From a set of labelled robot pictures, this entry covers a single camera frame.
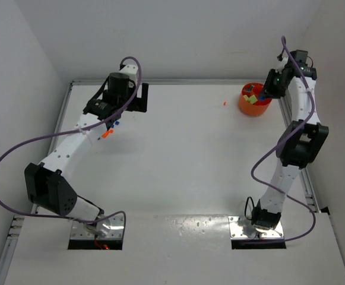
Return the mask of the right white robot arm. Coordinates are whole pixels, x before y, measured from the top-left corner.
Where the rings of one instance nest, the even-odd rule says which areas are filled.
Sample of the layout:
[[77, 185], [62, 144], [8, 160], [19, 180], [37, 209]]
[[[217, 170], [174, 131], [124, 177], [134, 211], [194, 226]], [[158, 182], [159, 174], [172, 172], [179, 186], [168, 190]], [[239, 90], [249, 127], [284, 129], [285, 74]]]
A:
[[280, 99], [289, 96], [292, 121], [274, 150], [277, 165], [264, 195], [251, 213], [251, 224], [274, 229], [281, 219], [283, 203], [297, 175], [318, 155], [329, 134], [316, 113], [316, 69], [306, 61], [308, 52], [294, 50], [279, 56], [280, 65], [271, 69], [259, 96]]

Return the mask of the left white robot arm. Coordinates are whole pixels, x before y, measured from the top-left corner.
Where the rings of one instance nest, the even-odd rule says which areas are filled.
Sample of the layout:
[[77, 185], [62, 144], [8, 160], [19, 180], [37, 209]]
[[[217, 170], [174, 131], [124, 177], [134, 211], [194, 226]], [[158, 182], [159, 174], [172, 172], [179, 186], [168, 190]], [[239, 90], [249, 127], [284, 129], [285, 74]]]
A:
[[87, 102], [72, 134], [40, 163], [30, 163], [24, 170], [29, 200], [59, 217], [94, 224], [104, 211], [80, 197], [69, 179], [91, 146], [104, 138], [123, 111], [145, 112], [147, 95], [137, 97], [140, 72], [127, 65], [109, 74], [98, 92]]

